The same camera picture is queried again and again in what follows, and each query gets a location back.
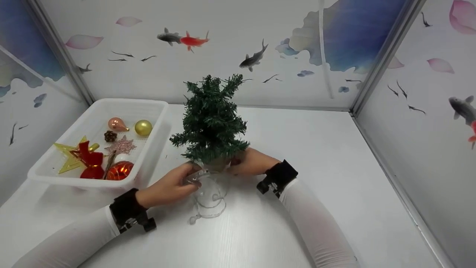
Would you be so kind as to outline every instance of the clear plastic tree stand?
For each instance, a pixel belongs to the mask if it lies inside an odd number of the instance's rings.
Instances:
[[[229,190],[229,175],[211,173],[206,168],[193,173],[184,179],[184,183],[201,182],[202,186],[193,195],[194,208],[197,214],[190,217],[188,223],[194,225],[200,218],[212,219],[219,217],[226,209],[225,196]]]

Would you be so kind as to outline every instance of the white plastic tray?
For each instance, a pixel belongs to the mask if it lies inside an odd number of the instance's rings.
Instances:
[[[143,185],[145,179],[149,179],[147,175],[153,172],[159,158],[161,151],[159,146],[163,144],[160,140],[167,139],[169,136],[169,129],[161,126],[168,105],[167,102],[152,100],[101,99],[86,110],[56,141],[60,144],[76,146],[86,135],[90,145],[99,144],[96,152],[108,155],[109,153],[104,149],[111,146],[111,143],[106,143],[104,140],[104,133],[109,130],[108,120],[112,117],[120,117],[130,130],[119,132],[118,140],[125,135],[128,140],[133,139],[133,144],[136,146],[129,155],[134,167],[125,179],[120,181],[83,179],[79,177],[84,170],[81,167],[58,174],[67,158],[53,145],[30,169],[28,178],[82,189],[129,189]],[[141,137],[134,131],[134,124],[141,119],[149,120],[153,125],[148,137]]]

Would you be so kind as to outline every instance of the pink petal print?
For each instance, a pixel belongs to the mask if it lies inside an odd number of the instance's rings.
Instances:
[[[388,69],[396,69],[396,68],[402,68],[403,66],[405,66],[404,64],[402,64],[398,59],[397,57],[393,56],[392,60],[390,61],[390,64],[388,65]]]
[[[476,7],[468,1],[454,0],[449,22],[460,33],[476,34]]]
[[[136,25],[139,22],[142,22],[142,20],[140,20],[138,18],[134,18],[134,17],[122,17],[122,18],[118,19],[116,24],[119,24],[119,25],[124,26],[124,27],[131,27],[131,26]]]
[[[455,73],[453,70],[453,67],[449,64],[449,62],[442,60],[442,59],[430,59],[427,60],[427,62],[430,64],[430,67],[437,72],[449,72],[449,73]]]
[[[66,45],[75,49],[90,49],[99,45],[103,39],[104,37],[77,34],[71,36],[68,42],[66,42]]]

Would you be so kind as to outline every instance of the white arm sleeve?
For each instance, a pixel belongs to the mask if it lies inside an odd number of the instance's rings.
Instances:
[[[52,234],[13,268],[76,268],[118,235],[106,206]]]
[[[316,267],[359,267],[335,219],[298,179],[286,186],[279,200],[297,225]]]

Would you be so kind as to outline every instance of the human arm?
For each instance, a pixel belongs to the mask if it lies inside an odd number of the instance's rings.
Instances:
[[[182,186],[182,179],[198,169],[190,163],[172,169],[153,185],[137,191],[137,203],[148,209],[187,197],[200,185]],[[106,206],[51,235],[21,257],[13,268],[76,268],[118,235],[113,214]]]
[[[228,172],[260,175],[281,162],[248,148],[232,161]],[[358,263],[337,222],[298,179],[283,186],[279,200],[296,224],[317,268],[357,268]]]

